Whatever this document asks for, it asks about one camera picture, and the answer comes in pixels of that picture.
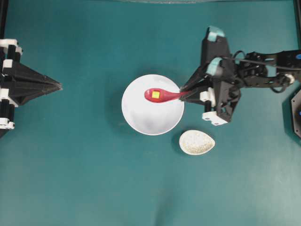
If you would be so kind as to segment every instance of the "small white dish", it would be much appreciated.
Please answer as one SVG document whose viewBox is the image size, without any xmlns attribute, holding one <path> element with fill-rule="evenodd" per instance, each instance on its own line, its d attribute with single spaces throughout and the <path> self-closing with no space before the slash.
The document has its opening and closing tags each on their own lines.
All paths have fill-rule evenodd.
<svg viewBox="0 0 301 226">
<path fill-rule="evenodd" d="M 209 135 L 198 130 L 184 132 L 179 143 L 181 149 L 191 155 L 205 154 L 215 146 L 215 141 Z"/>
</svg>

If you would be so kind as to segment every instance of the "black mechanical structure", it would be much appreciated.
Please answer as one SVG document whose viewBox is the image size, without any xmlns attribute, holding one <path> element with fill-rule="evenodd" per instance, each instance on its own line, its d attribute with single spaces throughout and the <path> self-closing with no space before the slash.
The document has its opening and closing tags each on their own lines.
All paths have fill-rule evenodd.
<svg viewBox="0 0 301 226">
<path fill-rule="evenodd" d="M 267 66 L 276 68 L 275 76 L 268 76 Z M 223 31 L 210 26 L 202 42 L 200 67 L 181 87 L 190 91 L 181 100 L 204 105 L 202 118 L 218 126 L 231 121 L 242 88 L 281 93 L 295 80 L 301 82 L 301 50 L 232 55 Z"/>
<path fill-rule="evenodd" d="M 0 0 L 0 137 L 15 128 L 15 108 L 62 89 L 61 83 L 20 63 L 22 48 L 4 39 L 8 0 Z"/>
</svg>

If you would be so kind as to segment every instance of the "round white bowl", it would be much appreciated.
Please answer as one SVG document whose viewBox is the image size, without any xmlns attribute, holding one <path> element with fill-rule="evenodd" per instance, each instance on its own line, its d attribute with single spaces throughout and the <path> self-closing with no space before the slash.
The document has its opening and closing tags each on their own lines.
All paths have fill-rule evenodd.
<svg viewBox="0 0 301 226">
<path fill-rule="evenodd" d="M 161 135 L 174 128 L 181 120 L 184 102 L 150 102 L 144 97 L 144 92 L 150 88 L 180 91 L 173 81 L 162 75 L 141 76 L 132 81 L 125 90 L 121 101 L 122 113 L 127 123 L 136 131 L 146 135 Z"/>
</svg>

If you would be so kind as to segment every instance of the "white bracket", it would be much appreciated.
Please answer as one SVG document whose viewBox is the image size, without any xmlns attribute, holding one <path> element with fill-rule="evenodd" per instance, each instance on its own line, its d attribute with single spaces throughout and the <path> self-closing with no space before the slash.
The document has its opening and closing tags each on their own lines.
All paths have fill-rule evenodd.
<svg viewBox="0 0 301 226">
<path fill-rule="evenodd" d="M 203 102 L 210 100 L 211 101 L 211 107 L 215 107 L 215 93 L 214 89 L 209 87 L 208 91 L 201 92 L 199 94 L 199 99 Z"/>
<path fill-rule="evenodd" d="M 0 118 L 0 129 L 14 129 L 15 124 L 7 118 Z"/>
<path fill-rule="evenodd" d="M 8 46 L 14 45 L 16 47 L 16 53 L 23 54 L 22 48 L 18 46 L 16 39 L 0 39 L 0 47 L 4 48 L 4 53 L 8 53 Z"/>
<path fill-rule="evenodd" d="M 222 124 L 228 123 L 224 119 L 217 116 L 216 111 L 214 111 L 214 112 L 204 112 L 203 116 L 202 116 L 202 119 L 205 120 L 205 121 L 211 121 L 211 124 L 215 125 L 215 126 L 220 126 Z"/>
<path fill-rule="evenodd" d="M 7 99 L 9 100 L 9 104 L 10 105 L 14 105 L 15 107 L 18 107 L 18 105 L 16 104 L 15 101 L 13 101 L 9 96 L 9 89 L 2 89 L 0 88 L 0 101 L 2 101 L 2 99 Z"/>
</svg>

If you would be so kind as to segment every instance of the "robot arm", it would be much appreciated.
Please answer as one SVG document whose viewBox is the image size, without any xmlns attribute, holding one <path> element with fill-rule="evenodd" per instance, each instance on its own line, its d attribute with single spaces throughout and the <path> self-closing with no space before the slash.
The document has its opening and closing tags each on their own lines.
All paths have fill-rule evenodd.
<svg viewBox="0 0 301 226">
<path fill-rule="evenodd" d="M 215 126 L 231 121 L 241 88 L 271 88 L 280 93 L 295 80 L 301 82 L 300 50 L 275 54 L 252 52 L 244 59 L 236 58 L 239 53 L 243 52 L 232 56 L 223 31 L 209 27 L 202 42 L 201 66 L 181 88 L 191 91 L 181 100 L 204 105 L 202 118 Z M 268 77 L 266 66 L 276 67 L 276 76 Z"/>
</svg>

